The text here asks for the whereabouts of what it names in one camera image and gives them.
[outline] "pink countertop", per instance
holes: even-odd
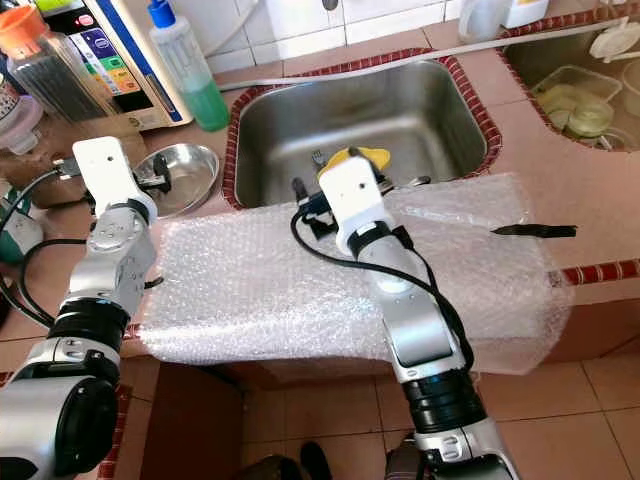
[[[581,9],[584,5],[579,0],[556,0],[550,15]],[[218,83],[228,83],[281,77],[409,47],[444,49],[458,44],[456,29],[456,22],[433,25],[350,47],[229,72],[216,79]],[[515,172],[519,175],[538,222],[579,226],[576,238],[545,241],[558,266],[565,268],[640,258],[637,188],[640,151],[594,150],[549,129],[496,51],[485,50],[457,58],[502,134],[503,148],[490,167],[490,173]],[[225,94],[227,104],[231,105],[241,93]],[[224,164],[225,130],[207,133],[192,124],[161,129],[144,136],[150,152],[177,142],[192,142],[211,148]],[[222,197],[221,177],[211,198],[193,215],[232,211]],[[86,236],[90,223],[87,209],[82,205],[49,211],[45,218],[47,230],[57,237]],[[156,241],[163,224],[159,222],[153,227]],[[71,268],[81,255],[82,249],[78,247],[52,247],[42,252],[32,265],[29,285],[34,297],[48,311],[56,311]],[[637,298],[640,297],[640,278],[583,285],[577,287],[576,292],[578,304]],[[138,314],[133,323],[142,320],[142,315]],[[15,351],[15,357],[11,355],[15,360],[6,358],[4,363],[7,365],[0,365],[0,371],[15,368],[28,346],[44,333],[41,327],[12,312],[0,329],[0,341],[12,344],[3,345],[3,352],[9,352],[7,348],[10,347],[11,352]],[[144,351],[139,341],[125,341],[124,356]]]

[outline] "blue bottle cap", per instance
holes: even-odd
[[[152,0],[147,6],[153,24],[158,28],[167,28],[176,23],[176,16],[167,0]]]

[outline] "stainless steel bowl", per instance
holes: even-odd
[[[148,155],[134,171],[139,179],[155,176],[153,159],[158,154],[165,157],[171,176],[171,191],[148,192],[158,206],[158,217],[175,217],[202,205],[220,171],[218,156],[202,145],[176,143]]]

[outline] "sink basin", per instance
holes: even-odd
[[[606,64],[593,58],[589,54],[589,49],[599,33],[588,32],[511,45],[504,50],[504,55],[529,89],[565,65],[574,65],[621,80],[622,71],[633,60],[618,60]],[[640,146],[640,137],[637,133],[640,132],[640,118],[626,112],[622,93],[613,97],[609,104],[615,112],[611,127],[605,135],[609,145],[616,150],[637,150]]]
[[[459,82],[465,81],[455,59],[448,65],[457,69]],[[469,83],[465,86],[474,98],[474,113],[438,61],[272,89],[247,101],[238,115],[237,144],[230,135],[225,172],[225,185],[233,184],[233,191],[225,196],[233,195],[232,203],[244,207],[293,201],[294,177],[317,191],[318,169],[349,146],[391,151],[385,173],[396,185],[425,175],[432,182],[469,175],[486,165],[488,152],[474,114],[485,131],[491,130],[491,145],[498,144],[494,154],[500,137]],[[231,162],[230,151],[235,154]]]

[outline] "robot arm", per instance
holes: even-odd
[[[457,313],[426,283],[426,264],[412,251],[408,233],[395,229],[370,162],[355,149],[350,155],[321,172],[319,183],[338,226],[338,248],[361,268],[382,267],[365,270],[382,307],[391,363],[428,471],[436,479],[518,479],[473,388],[473,353]],[[308,203],[300,202],[302,211]]]
[[[120,142],[73,149],[98,220],[54,326],[0,390],[2,480],[68,478],[109,452],[122,337],[155,261],[156,206],[138,189]]]

